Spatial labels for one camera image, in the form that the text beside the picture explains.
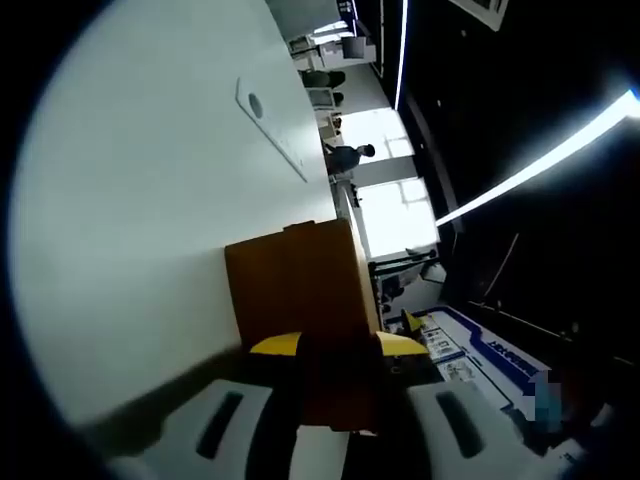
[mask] ceiling light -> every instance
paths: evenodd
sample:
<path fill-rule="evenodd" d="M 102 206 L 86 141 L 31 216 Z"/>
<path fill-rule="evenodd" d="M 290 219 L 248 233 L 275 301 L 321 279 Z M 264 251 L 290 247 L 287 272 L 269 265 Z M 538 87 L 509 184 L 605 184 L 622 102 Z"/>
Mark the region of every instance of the ceiling light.
<path fill-rule="evenodd" d="M 360 20 L 360 18 L 358 18 L 358 7 L 356 7 L 356 0 L 351 0 L 351 5 L 353 5 L 353 16 L 356 17 L 356 20 Z"/>
<path fill-rule="evenodd" d="M 542 158 L 536 160 L 528 167 L 525 167 L 514 176 L 508 178 L 501 184 L 493 187 L 491 190 L 483 193 L 476 199 L 470 201 L 466 205 L 454 210 L 450 214 L 436 221 L 436 226 L 444 225 L 451 220 L 458 218 L 465 213 L 475 210 L 481 205 L 490 202 L 494 198 L 507 193 L 509 190 L 516 188 L 527 180 L 541 174 L 545 170 L 560 163 L 562 160 L 573 155 L 578 150 L 589 145 L 602 134 L 609 131 L 626 117 L 640 118 L 640 101 L 635 97 L 631 90 L 628 90 L 618 100 L 616 100 L 609 108 L 598 115 L 591 123 L 573 135 L 568 140 L 558 145 Z"/>
<path fill-rule="evenodd" d="M 404 47 L 407 40 L 407 11 L 409 10 L 409 0 L 402 0 L 402 30 L 400 34 L 400 64 L 398 65 L 398 82 L 396 84 L 395 110 L 400 102 L 400 87 L 402 85 L 402 70 L 404 68 Z"/>

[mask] window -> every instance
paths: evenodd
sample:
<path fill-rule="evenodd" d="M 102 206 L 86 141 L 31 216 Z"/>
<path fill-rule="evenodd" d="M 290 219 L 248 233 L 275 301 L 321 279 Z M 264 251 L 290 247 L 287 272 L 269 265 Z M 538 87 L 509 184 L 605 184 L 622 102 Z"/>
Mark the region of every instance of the window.
<path fill-rule="evenodd" d="M 358 196 L 372 258 L 438 241 L 435 218 L 421 179 L 360 188 Z"/>
<path fill-rule="evenodd" d="M 340 130 L 345 145 L 355 148 L 370 143 L 375 147 L 375 156 L 362 157 L 361 164 L 413 155 L 402 120 L 390 107 L 344 115 Z"/>

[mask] desk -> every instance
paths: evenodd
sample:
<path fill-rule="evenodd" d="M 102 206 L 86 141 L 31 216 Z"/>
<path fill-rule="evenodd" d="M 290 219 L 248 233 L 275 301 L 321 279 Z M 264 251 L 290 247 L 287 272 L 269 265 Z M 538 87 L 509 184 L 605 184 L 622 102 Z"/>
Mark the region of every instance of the desk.
<path fill-rule="evenodd" d="M 243 75 L 268 87 L 308 183 L 238 107 Z M 18 171 L 15 307 L 73 423 L 239 343 L 225 245 L 335 218 L 313 110 L 262 0 L 110 4 L 44 92 Z"/>

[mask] yellow object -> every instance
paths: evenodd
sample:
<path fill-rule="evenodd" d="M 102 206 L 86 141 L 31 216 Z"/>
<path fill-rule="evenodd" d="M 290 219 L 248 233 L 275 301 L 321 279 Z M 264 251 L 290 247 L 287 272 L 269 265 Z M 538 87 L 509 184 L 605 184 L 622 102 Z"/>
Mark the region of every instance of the yellow object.
<path fill-rule="evenodd" d="M 402 313 L 404 313 L 404 315 L 407 317 L 407 320 L 409 321 L 409 330 L 411 330 L 412 332 L 420 330 L 420 328 L 422 327 L 422 321 L 419 318 L 414 317 L 406 310 L 402 310 Z"/>
<path fill-rule="evenodd" d="M 397 357 L 400 355 L 428 354 L 429 350 L 410 338 L 393 335 L 386 332 L 376 332 L 382 345 L 382 355 L 385 357 Z"/>
<path fill-rule="evenodd" d="M 296 356 L 300 332 L 286 333 L 276 337 L 265 338 L 251 349 L 251 353 L 262 353 L 265 355 L 287 355 Z"/>

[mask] person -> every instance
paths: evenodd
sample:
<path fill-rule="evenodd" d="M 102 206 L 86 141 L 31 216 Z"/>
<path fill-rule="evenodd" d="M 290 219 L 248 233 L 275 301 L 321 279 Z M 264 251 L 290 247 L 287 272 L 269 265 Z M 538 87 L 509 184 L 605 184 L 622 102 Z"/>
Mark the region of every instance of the person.
<path fill-rule="evenodd" d="M 348 172 L 356 168 L 360 163 L 360 157 L 373 157 L 376 149 L 373 145 L 360 145 L 358 148 L 353 147 L 332 147 L 324 144 L 325 162 L 330 175 Z"/>
<path fill-rule="evenodd" d="M 344 83 L 347 76 L 344 72 L 300 71 L 300 78 L 306 88 L 336 88 Z"/>
<path fill-rule="evenodd" d="M 342 102 L 344 102 L 344 95 L 340 92 L 335 92 L 333 94 L 333 103 L 336 105 L 336 107 L 339 107 L 340 105 L 342 105 Z"/>

